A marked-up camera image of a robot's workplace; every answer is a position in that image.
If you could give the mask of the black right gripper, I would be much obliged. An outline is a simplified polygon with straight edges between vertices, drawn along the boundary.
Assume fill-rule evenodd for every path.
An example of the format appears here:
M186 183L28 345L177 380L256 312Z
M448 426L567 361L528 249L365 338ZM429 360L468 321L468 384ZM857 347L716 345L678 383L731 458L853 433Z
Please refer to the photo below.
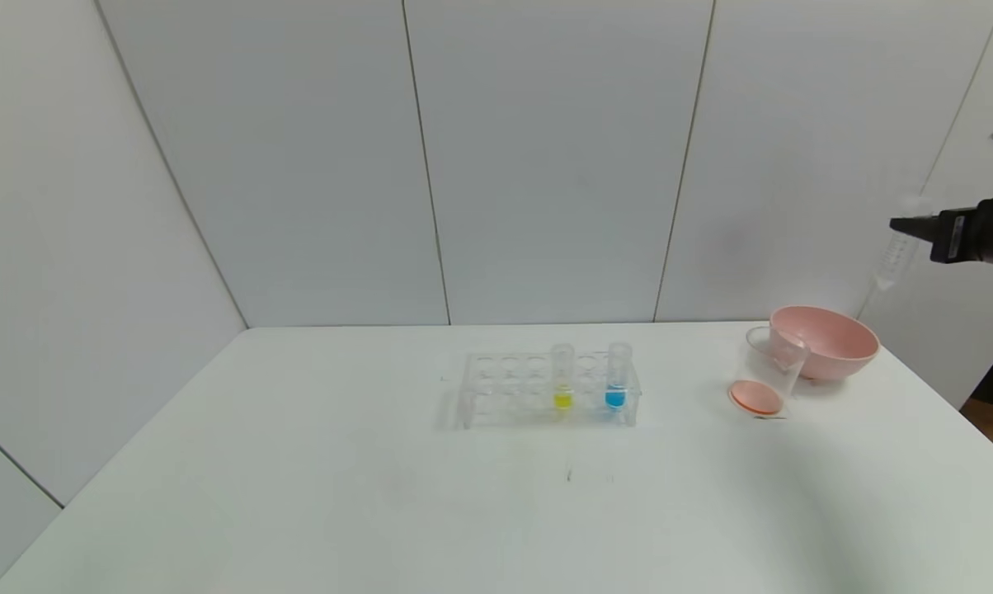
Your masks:
M979 261L993 266L993 198L972 208L943 210L939 215L896 217L890 219L889 229L932 243L931 261Z

